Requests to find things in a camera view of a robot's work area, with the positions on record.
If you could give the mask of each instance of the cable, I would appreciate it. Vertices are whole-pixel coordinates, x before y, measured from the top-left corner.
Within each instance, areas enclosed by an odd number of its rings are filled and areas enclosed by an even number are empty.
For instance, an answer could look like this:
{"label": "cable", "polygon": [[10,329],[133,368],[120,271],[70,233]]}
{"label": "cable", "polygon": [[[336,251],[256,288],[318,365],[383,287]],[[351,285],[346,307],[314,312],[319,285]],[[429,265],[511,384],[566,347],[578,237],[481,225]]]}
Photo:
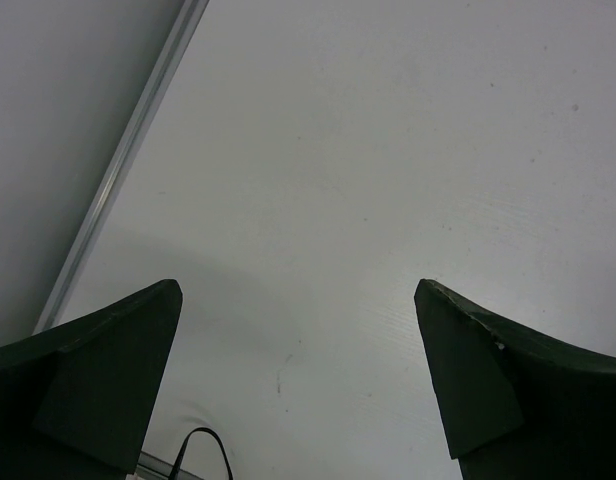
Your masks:
{"label": "cable", "polygon": [[177,460],[175,460],[174,465],[172,466],[172,471],[170,472],[170,476],[168,476],[168,480],[177,480],[179,476],[179,471],[181,470],[181,463],[184,461],[184,455],[186,454],[186,447],[188,446],[188,440],[193,433],[203,432],[210,435],[214,438],[219,444],[219,448],[221,448],[221,454],[224,456],[224,462],[226,463],[226,470],[228,471],[228,480],[234,480],[232,476],[232,470],[230,468],[230,462],[228,461],[228,455],[226,455],[226,450],[224,449],[224,444],[221,442],[221,438],[219,435],[212,429],[207,427],[198,427],[195,428],[192,432],[186,435],[184,443],[181,444],[181,448],[179,449],[179,453],[177,454]]}

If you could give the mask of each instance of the white surface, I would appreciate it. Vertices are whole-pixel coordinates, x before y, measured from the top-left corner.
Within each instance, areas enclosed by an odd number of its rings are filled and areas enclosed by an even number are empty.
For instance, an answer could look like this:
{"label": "white surface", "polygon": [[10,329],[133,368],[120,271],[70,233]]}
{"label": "white surface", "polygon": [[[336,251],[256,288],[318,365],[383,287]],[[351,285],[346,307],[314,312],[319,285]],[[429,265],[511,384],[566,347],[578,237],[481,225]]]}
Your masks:
{"label": "white surface", "polygon": [[422,277],[616,355],[616,1],[467,1],[211,2],[64,317],[180,281],[149,453],[460,478]]}
{"label": "white surface", "polygon": [[0,0],[0,345],[32,333],[181,0]]}

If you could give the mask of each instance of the gray wall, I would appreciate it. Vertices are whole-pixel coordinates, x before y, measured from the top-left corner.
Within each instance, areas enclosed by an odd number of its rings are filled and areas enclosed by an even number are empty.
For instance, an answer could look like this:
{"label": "gray wall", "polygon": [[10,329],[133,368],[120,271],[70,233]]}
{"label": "gray wall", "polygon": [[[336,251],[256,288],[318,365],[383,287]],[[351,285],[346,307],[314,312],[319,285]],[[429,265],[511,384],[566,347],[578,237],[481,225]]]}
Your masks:
{"label": "gray wall", "polygon": [[182,0],[0,0],[0,345],[30,335]]}

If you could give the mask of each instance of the white table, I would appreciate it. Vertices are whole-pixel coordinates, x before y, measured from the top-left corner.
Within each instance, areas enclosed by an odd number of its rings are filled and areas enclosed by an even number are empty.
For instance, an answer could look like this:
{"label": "white table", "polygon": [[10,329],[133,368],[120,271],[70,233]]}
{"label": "white table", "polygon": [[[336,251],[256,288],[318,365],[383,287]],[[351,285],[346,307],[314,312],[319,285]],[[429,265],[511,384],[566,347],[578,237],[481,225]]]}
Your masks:
{"label": "white table", "polygon": [[166,277],[149,453],[459,479],[420,278],[616,355],[616,0],[212,0],[63,320]]}

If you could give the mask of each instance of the wire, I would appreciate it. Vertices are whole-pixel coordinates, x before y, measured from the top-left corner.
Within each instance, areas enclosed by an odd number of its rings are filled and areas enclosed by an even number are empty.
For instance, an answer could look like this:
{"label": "wire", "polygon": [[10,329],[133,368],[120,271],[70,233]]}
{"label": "wire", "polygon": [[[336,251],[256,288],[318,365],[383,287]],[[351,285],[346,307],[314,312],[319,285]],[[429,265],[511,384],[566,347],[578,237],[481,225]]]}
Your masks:
{"label": "wire", "polygon": [[186,447],[188,447],[188,440],[190,440],[190,437],[193,433],[197,432],[207,433],[217,441],[217,443],[219,444],[219,448],[221,448],[221,454],[224,456],[224,462],[226,463],[228,480],[234,480],[232,476],[232,470],[230,468],[230,462],[228,461],[228,455],[226,455],[226,449],[224,448],[224,444],[222,443],[221,438],[219,438],[219,435],[217,435],[217,433],[212,428],[207,427],[195,428],[192,432],[186,435],[184,443],[181,444],[181,448],[179,449],[179,453],[177,454],[177,460],[175,460],[175,463],[172,466],[172,471],[168,476],[168,480],[177,480],[177,477],[179,476],[179,471],[181,470],[181,463],[184,461],[184,455],[186,454]]}

